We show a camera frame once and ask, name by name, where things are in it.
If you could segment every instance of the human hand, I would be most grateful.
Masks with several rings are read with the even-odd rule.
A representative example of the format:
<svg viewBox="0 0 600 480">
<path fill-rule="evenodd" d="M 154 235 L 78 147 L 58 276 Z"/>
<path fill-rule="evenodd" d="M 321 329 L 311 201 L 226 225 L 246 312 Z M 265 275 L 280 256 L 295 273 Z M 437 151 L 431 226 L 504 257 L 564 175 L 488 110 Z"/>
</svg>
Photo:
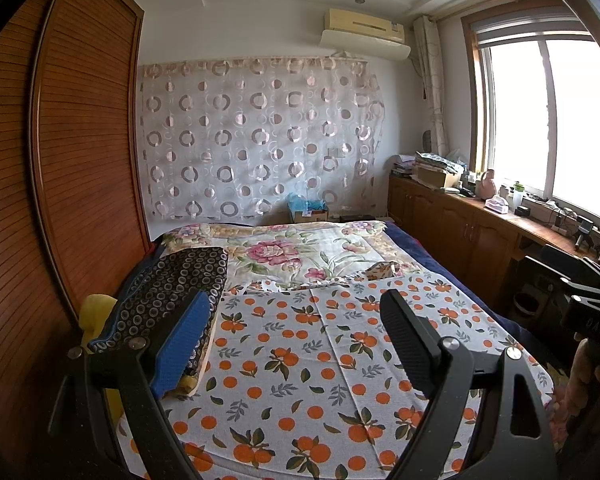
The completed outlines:
<svg viewBox="0 0 600 480">
<path fill-rule="evenodd" d="M 564 396 L 564 405 L 570 415 L 577 416 L 589 400 L 589 383 L 593 375 L 600 383 L 600 365 L 593 369 L 593 363 L 587 356 L 587 339 L 580 334 L 574 336 L 580 341 L 571 366 L 571 375 Z"/>
</svg>

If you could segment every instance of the floral bed sheet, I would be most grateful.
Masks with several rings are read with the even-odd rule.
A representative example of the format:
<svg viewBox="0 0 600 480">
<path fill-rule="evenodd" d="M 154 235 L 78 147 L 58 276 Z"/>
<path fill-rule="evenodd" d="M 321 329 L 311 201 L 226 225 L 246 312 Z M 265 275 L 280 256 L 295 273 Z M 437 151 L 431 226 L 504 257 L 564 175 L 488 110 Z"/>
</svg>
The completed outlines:
<svg viewBox="0 0 600 480">
<path fill-rule="evenodd" d="M 195 396 L 163 399 L 205 480 L 384 479 L 422 420 L 427 398 L 402 369 L 379 318 L 396 288 L 440 335 L 499 354 L 520 345 L 443 276 L 427 271 L 323 288 L 227 296 Z M 552 381 L 522 349 L 542 402 Z M 472 390 L 441 477 L 458 471 L 480 404 Z M 146 474 L 126 418 L 126 462 Z"/>
<path fill-rule="evenodd" d="M 225 287 L 234 294 L 262 280 L 293 290 L 382 261 L 400 263 L 400 272 L 422 270 L 383 231 L 379 221 L 263 227 L 192 224 L 165 234 L 163 243 L 165 255 L 191 247 L 225 248 L 229 253 Z"/>
</svg>

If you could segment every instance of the trash bin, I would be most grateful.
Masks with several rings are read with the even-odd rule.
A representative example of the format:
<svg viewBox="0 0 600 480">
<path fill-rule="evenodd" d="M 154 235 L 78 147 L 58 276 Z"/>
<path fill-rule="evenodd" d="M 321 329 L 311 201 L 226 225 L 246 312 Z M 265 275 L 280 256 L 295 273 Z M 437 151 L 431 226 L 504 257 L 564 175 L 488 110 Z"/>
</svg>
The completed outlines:
<svg viewBox="0 0 600 480">
<path fill-rule="evenodd" d="M 524 328 L 529 328 L 539 307 L 540 302 L 531 294 L 517 292 L 513 295 L 513 308 L 510 311 L 509 319 Z"/>
</svg>

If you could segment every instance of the air conditioner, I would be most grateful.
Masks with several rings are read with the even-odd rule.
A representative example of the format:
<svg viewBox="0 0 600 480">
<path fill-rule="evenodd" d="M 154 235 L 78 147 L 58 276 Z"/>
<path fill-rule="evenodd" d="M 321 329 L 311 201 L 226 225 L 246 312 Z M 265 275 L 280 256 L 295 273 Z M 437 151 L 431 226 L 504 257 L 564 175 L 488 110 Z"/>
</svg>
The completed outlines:
<svg viewBox="0 0 600 480">
<path fill-rule="evenodd" d="M 325 13 L 320 46 L 393 60 L 407 59 L 411 51 L 400 23 L 341 9 Z"/>
</svg>

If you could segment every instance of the wall curtain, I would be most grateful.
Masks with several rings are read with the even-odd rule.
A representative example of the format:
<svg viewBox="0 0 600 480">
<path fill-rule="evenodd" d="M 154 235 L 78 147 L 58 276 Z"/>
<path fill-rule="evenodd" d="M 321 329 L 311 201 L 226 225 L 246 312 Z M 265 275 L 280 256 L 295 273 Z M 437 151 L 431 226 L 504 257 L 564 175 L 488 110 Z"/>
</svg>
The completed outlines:
<svg viewBox="0 0 600 480">
<path fill-rule="evenodd" d="M 148 216 L 236 221 L 298 193 L 370 212 L 384 104 L 364 60 L 276 57 L 141 67 Z"/>
<path fill-rule="evenodd" d="M 445 105 L 445 78 L 442 71 L 438 26 L 431 23 L 427 16 L 421 16 L 413 22 L 413 30 L 429 108 L 432 147 L 437 154 L 446 156 L 449 152 L 449 142 L 442 119 Z"/>
</svg>

